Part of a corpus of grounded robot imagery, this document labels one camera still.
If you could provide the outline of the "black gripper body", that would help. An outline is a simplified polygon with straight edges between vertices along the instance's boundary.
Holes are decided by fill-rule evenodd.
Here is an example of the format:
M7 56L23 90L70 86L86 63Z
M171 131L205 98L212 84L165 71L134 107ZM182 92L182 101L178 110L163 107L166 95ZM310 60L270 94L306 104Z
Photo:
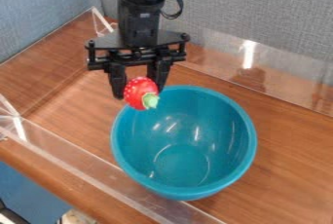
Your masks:
M105 37L90 39L87 50L87 69L110 72L113 63L126 66L147 65L150 58L182 61L185 46L190 36L183 32L163 30L161 17L166 17L163 1L155 4L134 4L119 0L119 26Z

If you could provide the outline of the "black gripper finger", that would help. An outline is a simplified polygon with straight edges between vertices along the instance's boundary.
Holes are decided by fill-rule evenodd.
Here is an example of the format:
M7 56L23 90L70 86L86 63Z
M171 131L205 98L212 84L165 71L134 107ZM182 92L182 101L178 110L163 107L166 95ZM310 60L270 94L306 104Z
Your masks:
M125 73L125 66L122 64L118 63L111 64L109 79L113 87L114 97L117 99L123 99L123 90L126 86L127 77Z
M147 77L155 82L159 91L165 88L170 68L171 60L169 58L150 58L147 61Z

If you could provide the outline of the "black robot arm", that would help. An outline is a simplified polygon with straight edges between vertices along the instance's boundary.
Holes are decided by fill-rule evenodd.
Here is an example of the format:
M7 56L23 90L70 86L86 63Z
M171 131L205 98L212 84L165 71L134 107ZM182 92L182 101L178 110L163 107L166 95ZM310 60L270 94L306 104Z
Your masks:
M170 67L186 59L185 47L190 35L159 28L162 18L179 17L179 14L163 11L165 3L166 0L118 0L118 29L84 44L88 52L87 68L109 74L114 97L118 99L125 97L125 69L129 66L145 65L147 77L162 89Z

